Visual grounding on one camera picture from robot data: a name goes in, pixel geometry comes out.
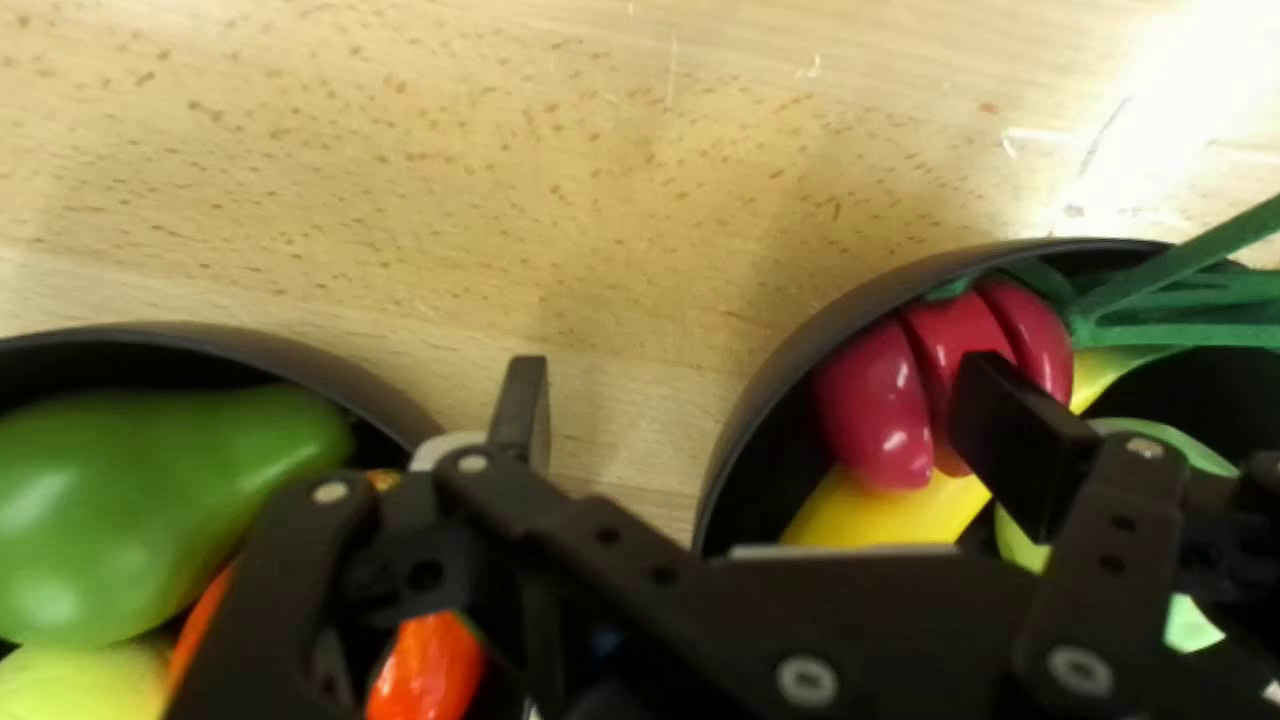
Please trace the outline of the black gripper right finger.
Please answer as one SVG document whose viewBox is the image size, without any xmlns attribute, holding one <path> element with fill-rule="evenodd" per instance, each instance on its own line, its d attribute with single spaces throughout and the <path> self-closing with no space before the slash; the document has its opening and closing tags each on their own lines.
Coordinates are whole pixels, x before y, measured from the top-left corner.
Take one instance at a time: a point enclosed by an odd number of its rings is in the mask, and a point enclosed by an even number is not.
<svg viewBox="0 0 1280 720">
<path fill-rule="evenodd" d="M 1049 720 L 1277 720 L 1277 470 L 1193 467 L 1100 436 L 998 351 L 968 354 L 947 433 L 998 504 L 1051 543 L 1014 643 Z"/>
</svg>

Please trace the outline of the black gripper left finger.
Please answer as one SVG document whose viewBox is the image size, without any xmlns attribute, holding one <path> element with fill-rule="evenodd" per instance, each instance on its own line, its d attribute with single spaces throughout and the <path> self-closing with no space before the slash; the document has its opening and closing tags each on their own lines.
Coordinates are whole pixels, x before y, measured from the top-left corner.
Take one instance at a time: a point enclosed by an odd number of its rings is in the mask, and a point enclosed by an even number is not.
<svg viewBox="0 0 1280 720">
<path fill-rule="evenodd" d="M 565 705 L 565 671 L 525 640 L 525 560 L 482 529 L 473 497 L 502 458 L 549 452 L 549 361 L 512 354 L 485 467 L 410 470 L 388 491 L 336 475 L 279 488 L 253 523 L 166 720 L 358 720 L 388 643 L 421 617 L 462 610 L 507 671 L 506 692 L 542 716 Z"/>
</svg>

